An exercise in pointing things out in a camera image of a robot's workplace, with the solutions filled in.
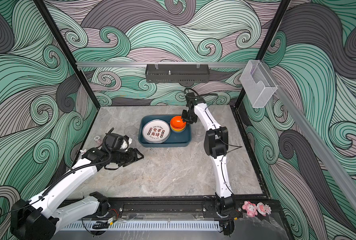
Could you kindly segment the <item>orange bowl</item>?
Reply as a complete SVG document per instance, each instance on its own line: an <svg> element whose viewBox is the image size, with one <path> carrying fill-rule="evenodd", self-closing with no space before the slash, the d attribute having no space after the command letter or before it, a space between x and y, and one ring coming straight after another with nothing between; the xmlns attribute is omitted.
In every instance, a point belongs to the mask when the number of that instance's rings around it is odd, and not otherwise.
<svg viewBox="0 0 356 240"><path fill-rule="evenodd" d="M174 116L170 120L170 126L175 130L181 130L186 127L186 122L182 119L181 116Z"/></svg>

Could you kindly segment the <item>enjoy the moment plate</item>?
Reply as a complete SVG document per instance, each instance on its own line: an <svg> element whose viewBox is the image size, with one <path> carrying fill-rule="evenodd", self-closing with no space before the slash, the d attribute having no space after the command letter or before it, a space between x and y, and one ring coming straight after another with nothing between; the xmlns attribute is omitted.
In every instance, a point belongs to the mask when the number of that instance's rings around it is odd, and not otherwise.
<svg viewBox="0 0 356 240"><path fill-rule="evenodd" d="M170 126L163 120L152 120L145 124L142 136L147 143L158 144L165 142L171 134Z"/></svg>

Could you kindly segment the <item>yellow bowl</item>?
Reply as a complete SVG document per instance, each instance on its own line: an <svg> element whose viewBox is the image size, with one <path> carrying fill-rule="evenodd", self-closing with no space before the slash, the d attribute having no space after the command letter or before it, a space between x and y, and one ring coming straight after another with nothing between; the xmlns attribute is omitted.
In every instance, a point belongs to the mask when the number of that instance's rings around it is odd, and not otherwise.
<svg viewBox="0 0 356 240"><path fill-rule="evenodd" d="M176 133L180 133L180 132L184 131L185 129L186 129L186 127L183 127L183 128L180 128L180 129L176 129L176 128L171 127L171 130L176 132Z"/></svg>

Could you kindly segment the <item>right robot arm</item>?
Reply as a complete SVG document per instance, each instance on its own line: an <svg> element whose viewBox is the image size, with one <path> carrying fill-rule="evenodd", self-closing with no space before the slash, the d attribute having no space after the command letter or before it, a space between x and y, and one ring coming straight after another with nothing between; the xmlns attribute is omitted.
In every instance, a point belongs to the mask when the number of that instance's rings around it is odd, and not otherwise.
<svg viewBox="0 0 356 240"><path fill-rule="evenodd" d="M204 150L212 159L216 179L215 208L219 215L226 216L235 207L235 195L232 191L227 170L227 152L229 150L229 132L221 126L210 113L205 103L187 104L182 113L187 124L200 120L205 129Z"/></svg>

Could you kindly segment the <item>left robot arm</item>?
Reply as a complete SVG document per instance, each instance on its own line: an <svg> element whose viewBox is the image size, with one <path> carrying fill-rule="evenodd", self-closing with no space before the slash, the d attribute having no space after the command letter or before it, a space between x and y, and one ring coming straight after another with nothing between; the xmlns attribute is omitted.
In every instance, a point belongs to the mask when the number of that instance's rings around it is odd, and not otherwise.
<svg viewBox="0 0 356 240"><path fill-rule="evenodd" d="M111 154L97 148L86 151L68 172L44 191L30 200L18 200L12 206L10 232L19 240L50 240L59 230L86 216L106 217L111 205L108 197L99 192L65 207L60 205L105 166L115 163L126 167L143 158L144 155L133 148Z"/></svg>

